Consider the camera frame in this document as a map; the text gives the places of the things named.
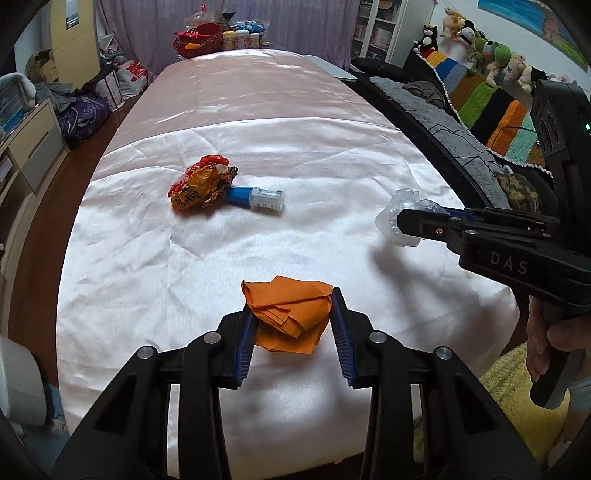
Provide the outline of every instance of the poster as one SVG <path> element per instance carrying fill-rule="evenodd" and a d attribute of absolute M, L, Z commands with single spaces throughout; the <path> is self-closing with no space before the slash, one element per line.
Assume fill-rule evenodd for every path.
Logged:
<path fill-rule="evenodd" d="M 584 71 L 589 66 L 554 12 L 538 0 L 478 0 L 478 8 L 505 18 L 559 49 Z"/>

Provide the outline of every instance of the black and white plush cat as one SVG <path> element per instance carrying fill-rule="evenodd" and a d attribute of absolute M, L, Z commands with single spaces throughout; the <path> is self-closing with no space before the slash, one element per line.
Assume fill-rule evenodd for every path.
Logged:
<path fill-rule="evenodd" d="M 437 27 L 433 25 L 424 25 L 423 29 L 423 38 L 421 41 L 414 42 L 414 51 L 417 53 L 422 53 L 426 50 L 431 49 L 438 50 L 439 47 L 437 46 Z"/>

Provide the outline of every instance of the purple bag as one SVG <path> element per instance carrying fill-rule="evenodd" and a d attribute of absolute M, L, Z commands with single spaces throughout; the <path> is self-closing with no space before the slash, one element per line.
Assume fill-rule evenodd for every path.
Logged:
<path fill-rule="evenodd" d="M 80 95 L 58 118 L 61 134 L 69 146 L 92 137 L 109 118 L 109 102 L 98 95 Z"/>

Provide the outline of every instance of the orange cloth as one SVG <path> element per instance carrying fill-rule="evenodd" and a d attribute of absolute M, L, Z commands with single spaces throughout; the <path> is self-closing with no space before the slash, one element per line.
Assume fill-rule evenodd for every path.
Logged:
<path fill-rule="evenodd" d="M 275 277 L 242 282 L 242 292 L 261 319 L 256 344 L 274 352 L 312 353 L 329 322 L 332 285 Z"/>

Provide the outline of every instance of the curtain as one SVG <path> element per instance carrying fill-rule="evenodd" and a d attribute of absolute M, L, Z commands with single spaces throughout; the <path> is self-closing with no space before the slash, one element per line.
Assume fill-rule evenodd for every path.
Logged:
<path fill-rule="evenodd" d="M 360 0 L 96 0 L 107 32 L 123 53 L 153 76 L 178 61 L 174 32 L 205 4 L 209 11 L 236 12 L 235 20 L 271 22 L 267 39 L 275 48 L 316 55 L 349 67 Z"/>

